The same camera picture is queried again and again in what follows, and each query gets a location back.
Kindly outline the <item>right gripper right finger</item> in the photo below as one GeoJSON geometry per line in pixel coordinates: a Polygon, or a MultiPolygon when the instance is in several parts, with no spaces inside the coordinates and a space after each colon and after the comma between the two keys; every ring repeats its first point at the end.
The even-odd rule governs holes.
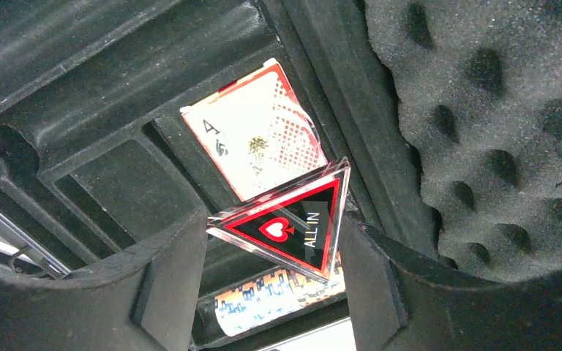
{"type": "Polygon", "coordinates": [[[351,215],[339,247],[358,350],[562,350],[562,270],[491,282],[351,215]]]}

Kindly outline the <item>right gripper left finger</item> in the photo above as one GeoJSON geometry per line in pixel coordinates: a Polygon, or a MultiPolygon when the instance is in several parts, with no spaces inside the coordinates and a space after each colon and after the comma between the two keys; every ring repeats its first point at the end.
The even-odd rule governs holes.
{"type": "Polygon", "coordinates": [[[0,350],[187,350],[208,212],[61,280],[0,273],[0,350]]]}

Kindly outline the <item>poker chip roll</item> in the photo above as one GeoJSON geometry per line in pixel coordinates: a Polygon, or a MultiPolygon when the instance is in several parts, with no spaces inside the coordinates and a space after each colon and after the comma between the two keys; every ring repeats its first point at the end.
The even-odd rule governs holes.
{"type": "Polygon", "coordinates": [[[341,259],[336,256],[325,284],[279,268],[216,295],[214,313],[224,334],[236,336],[344,292],[341,259]]]}

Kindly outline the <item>red black triangular card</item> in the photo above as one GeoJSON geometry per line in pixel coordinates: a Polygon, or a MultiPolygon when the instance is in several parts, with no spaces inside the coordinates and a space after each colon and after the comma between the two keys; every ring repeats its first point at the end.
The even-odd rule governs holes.
{"type": "Polygon", "coordinates": [[[208,218],[206,232],[319,282],[330,280],[348,194],[347,157],[208,218]]]}

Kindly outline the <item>black foam-lined carrying case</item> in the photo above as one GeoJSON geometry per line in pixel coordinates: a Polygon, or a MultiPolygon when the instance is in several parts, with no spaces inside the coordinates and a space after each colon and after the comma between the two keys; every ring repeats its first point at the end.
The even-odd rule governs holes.
{"type": "MultiPolygon", "coordinates": [[[[271,58],[351,164],[343,216],[491,282],[562,270],[562,1],[0,1],[0,273],[239,203],[180,110],[271,58]]],[[[224,334],[214,297],[281,267],[206,236],[187,350],[358,350],[346,286],[224,334]]]]}

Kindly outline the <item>red playing card box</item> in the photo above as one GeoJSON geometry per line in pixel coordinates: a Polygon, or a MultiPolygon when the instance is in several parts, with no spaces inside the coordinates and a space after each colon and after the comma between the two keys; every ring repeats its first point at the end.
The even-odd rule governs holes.
{"type": "Polygon", "coordinates": [[[241,201],[328,162],[275,58],[180,114],[241,201]]]}

